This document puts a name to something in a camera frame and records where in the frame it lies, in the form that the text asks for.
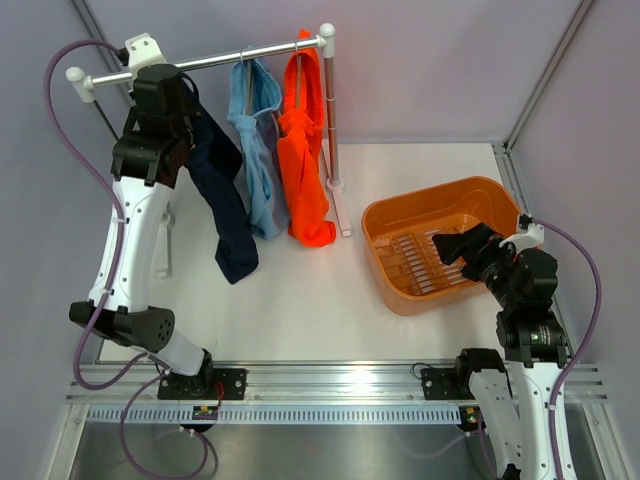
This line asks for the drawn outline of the navy blue shorts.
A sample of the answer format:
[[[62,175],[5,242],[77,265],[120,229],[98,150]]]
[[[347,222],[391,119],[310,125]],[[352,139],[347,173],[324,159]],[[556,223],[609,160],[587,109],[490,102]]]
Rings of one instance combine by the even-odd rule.
[[[242,154],[202,106],[199,91],[182,77],[186,98],[195,108],[191,117],[193,147],[186,168],[200,195],[211,209],[219,240],[215,260],[230,284],[250,275],[259,264],[243,200],[235,179],[243,166]]]

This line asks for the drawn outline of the light blue shorts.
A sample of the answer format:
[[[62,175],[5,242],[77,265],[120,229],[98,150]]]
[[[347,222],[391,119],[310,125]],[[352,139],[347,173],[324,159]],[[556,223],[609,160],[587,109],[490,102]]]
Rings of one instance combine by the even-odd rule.
[[[227,120],[240,140],[252,231],[264,240],[271,240],[284,232],[290,222],[277,153],[280,139],[277,116],[283,96],[268,68],[257,59],[250,61],[251,114],[243,114],[244,76],[239,61],[231,69]]]

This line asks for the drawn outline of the grey clothes hanger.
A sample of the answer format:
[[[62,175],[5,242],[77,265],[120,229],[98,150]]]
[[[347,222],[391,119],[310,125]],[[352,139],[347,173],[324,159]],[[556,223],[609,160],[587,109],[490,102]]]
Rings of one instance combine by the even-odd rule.
[[[247,60],[244,55],[244,51],[240,52],[240,62],[243,67],[244,76],[244,107],[243,114],[251,114],[251,97],[252,97],[252,65],[251,61]]]

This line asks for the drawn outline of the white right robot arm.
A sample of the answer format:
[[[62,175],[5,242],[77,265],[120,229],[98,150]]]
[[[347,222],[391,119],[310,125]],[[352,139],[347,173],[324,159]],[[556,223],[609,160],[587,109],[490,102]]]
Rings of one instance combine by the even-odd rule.
[[[440,260],[462,260],[463,278],[483,284],[499,303],[503,350],[468,348],[456,358],[454,388],[474,397],[501,479],[573,479],[564,396],[557,386],[568,364],[565,335],[553,314],[557,262],[515,244],[481,223],[436,234]]]

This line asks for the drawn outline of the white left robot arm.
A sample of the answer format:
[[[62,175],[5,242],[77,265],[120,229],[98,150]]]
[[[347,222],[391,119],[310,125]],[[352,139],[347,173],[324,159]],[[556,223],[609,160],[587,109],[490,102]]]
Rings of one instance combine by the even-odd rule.
[[[70,306],[70,320],[103,339],[157,358],[180,376],[191,397],[208,396],[215,375],[205,351],[175,327],[175,315],[149,302],[152,259],[163,215],[193,143],[180,70],[142,68],[133,82],[134,105],[112,151],[111,214],[100,268],[88,298]]]

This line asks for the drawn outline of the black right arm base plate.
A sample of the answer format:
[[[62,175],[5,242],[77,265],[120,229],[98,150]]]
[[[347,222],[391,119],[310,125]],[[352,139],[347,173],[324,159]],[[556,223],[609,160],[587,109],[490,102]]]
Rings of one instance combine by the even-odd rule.
[[[420,369],[420,376],[425,400],[463,401],[474,399],[469,389],[458,382],[453,368],[424,367]]]

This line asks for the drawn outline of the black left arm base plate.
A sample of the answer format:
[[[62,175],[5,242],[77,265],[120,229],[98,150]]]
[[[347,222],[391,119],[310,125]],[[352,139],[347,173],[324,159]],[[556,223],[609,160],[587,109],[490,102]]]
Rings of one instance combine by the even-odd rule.
[[[239,401],[245,397],[247,370],[242,368],[209,368],[196,376],[169,374],[160,381],[159,400]]]

